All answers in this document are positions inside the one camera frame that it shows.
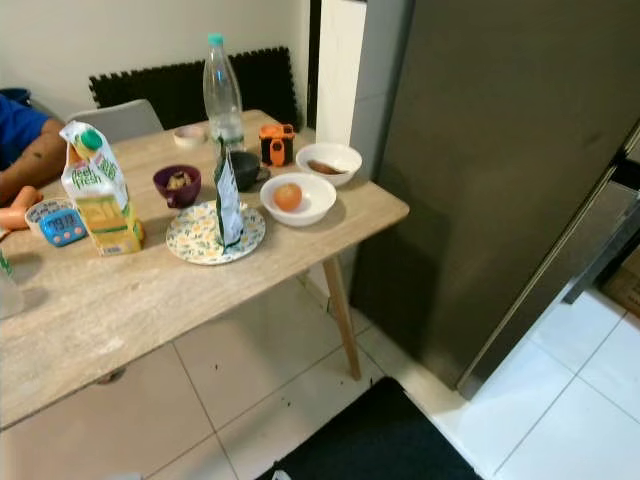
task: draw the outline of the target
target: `cardboard box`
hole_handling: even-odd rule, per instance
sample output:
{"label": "cardboard box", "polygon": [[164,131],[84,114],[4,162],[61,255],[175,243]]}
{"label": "cardboard box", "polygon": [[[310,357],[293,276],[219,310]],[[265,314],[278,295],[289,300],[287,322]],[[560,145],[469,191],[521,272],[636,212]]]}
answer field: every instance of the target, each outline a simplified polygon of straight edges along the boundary
{"label": "cardboard box", "polygon": [[602,291],[624,308],[640,316],[640,247],[622,263]]}

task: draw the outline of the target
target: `bottle cap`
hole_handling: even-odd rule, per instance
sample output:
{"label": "bottle cap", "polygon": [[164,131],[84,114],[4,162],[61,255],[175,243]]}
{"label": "bottle cap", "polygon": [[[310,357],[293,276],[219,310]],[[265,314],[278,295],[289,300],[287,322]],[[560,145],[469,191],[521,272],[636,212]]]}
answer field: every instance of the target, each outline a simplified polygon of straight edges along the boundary
{"label": "bottle cap", "polygon": [[221,33],[210,33],[208,40],[212,47],[221,47],[224,44],[224,36]]}
{"label": "bottle cap", "polygon": [[93,128],[89,128],[82,132],[82,135],[80,135],[80,141],[90,150],[97,150],[102,146],[102,139]]}

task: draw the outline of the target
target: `white tile floor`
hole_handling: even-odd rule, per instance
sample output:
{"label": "white tile floor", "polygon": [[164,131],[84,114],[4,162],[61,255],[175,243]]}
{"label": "white tile floor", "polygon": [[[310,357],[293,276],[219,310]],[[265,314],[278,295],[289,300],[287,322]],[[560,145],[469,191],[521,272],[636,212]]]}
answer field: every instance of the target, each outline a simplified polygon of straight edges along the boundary
{"label": "white tile floor", "polygon": [[252,479],[384,374],[486,479],[640,478],[640,320],[601,295],[540,319],[470,403],[356,329],[359,382],[331,317],[286,282],[3,432],[0,478]]}

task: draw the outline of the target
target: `purple bowl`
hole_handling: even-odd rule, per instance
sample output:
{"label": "purple bowl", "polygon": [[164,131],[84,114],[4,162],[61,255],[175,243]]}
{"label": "purple bowl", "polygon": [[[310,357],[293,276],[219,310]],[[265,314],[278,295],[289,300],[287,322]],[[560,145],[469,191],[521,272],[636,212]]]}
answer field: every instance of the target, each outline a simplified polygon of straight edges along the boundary
{"label": "purple bowl", "polygon": [[[191,177],[191,183],[178,190],[167,190],[167,184],[171,175],[183,171]],[[169,208],[185,208],[193,205],[198,193],[200,193],[200,170],[189,165],[172,165],[156,172],[153,176],[153,183],[158,192],[167,199]]]}

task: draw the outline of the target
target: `refrigerator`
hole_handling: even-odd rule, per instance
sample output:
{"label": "refrigerator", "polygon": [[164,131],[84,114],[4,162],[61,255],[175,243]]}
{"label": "refrigerator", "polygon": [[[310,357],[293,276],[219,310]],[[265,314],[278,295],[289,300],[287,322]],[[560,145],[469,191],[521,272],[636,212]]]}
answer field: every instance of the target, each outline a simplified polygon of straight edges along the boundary
{"label": "refrigerator", "polygon": [[470,398],[638,191],[640,2],[415,2],[352,304]]}

